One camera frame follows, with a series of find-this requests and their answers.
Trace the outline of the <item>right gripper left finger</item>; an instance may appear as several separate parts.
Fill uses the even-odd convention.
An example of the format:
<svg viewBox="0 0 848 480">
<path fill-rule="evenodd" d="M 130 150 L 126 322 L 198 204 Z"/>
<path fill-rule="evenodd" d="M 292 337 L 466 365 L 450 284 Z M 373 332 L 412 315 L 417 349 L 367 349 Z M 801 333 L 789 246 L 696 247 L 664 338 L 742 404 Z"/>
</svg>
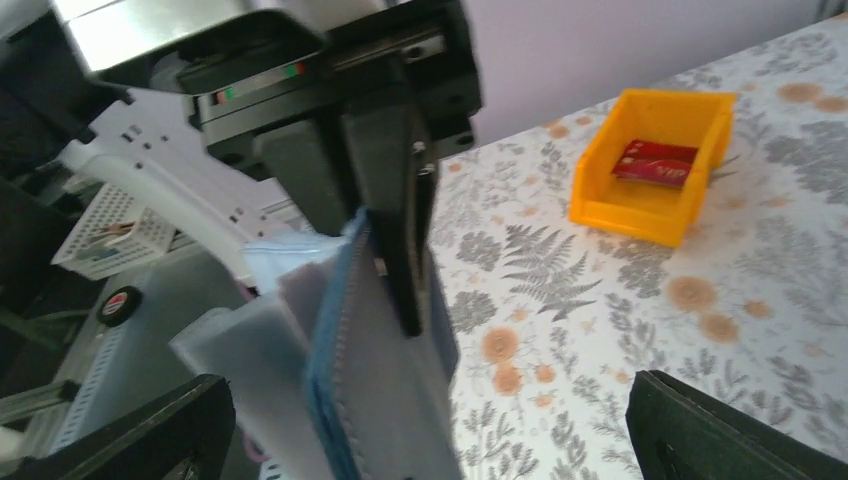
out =
<svg viewBox="0 0 848 480">
<path fill-rule="evenodd" d="M 202 374 L 6 479 L 219 479 L 235 429 L 227 381 Z"/>
</svg>

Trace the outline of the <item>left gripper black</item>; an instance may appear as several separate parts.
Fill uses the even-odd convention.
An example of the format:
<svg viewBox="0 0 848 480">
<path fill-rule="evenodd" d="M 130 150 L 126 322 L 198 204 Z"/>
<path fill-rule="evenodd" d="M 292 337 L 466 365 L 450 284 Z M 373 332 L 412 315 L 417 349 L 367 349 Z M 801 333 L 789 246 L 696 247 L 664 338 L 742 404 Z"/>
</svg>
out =
<svg viewBox="0 0 848 480">
<path fill-rule="evenodd" d="M 330 40 L 325 53 L 195 97 L 188 120 L 210 156 L 275 178 L 321 234 L 340 235 L 361 198 L 402 330 L 416 337 L 431 312 L 434 160 L 474 144 L 482 105 L 469 25 L 457 1 L 410 1 Z M 378 99 L 389 87 L 411 100 Z"/>
</svg>

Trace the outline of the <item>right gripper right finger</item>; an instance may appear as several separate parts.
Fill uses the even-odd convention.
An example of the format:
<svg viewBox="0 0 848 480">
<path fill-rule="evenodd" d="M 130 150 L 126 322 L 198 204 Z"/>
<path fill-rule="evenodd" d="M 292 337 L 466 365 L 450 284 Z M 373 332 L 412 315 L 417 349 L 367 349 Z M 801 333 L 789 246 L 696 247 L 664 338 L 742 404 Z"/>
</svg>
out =
<svg viewBox="0 0 848 480">
<path fill-rule="evenodd" d="M 845 479 L 847 464 L 659 370 L 636 373 L 626 410 L 645 479 Z"/>
</svg>

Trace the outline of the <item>blue leather card holder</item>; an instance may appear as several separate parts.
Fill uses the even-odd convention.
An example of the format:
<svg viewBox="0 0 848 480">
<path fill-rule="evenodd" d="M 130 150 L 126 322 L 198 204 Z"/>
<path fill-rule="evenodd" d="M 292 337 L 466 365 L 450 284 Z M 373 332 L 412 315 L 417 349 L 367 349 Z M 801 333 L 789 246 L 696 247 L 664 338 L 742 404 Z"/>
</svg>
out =
<svg viewBox="0 0 848 480">
<path fill-rule="evenodd" d="M 450 386 L 458 349 L 437 277 L 430 317 L 407 335 L 375 232 L 288 232 L 247 257 L 260 295 L 214 308 L 172 351 L 222 376 L 239 426 L 276 479 L 458 479 Z"/>
</svg>

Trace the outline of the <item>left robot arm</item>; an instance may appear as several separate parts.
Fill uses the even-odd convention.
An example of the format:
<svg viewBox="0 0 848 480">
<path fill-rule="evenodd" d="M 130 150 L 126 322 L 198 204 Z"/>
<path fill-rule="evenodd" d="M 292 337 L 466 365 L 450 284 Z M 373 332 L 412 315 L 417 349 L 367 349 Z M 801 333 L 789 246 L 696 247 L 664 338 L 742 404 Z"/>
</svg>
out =
<svg viewBox="0 0 848 480">
<path fill-rule="evenodd" d="M 272 227 L 249 179 L 311 226 L 365 210 L 403 332 L 430 315 L 441 159 L 475 141 L 482 95 L 459 1 L 21 1 L 1 5 L 13 90 L 59 162 L 122 189 L 249 281 Z"/>
</svg>

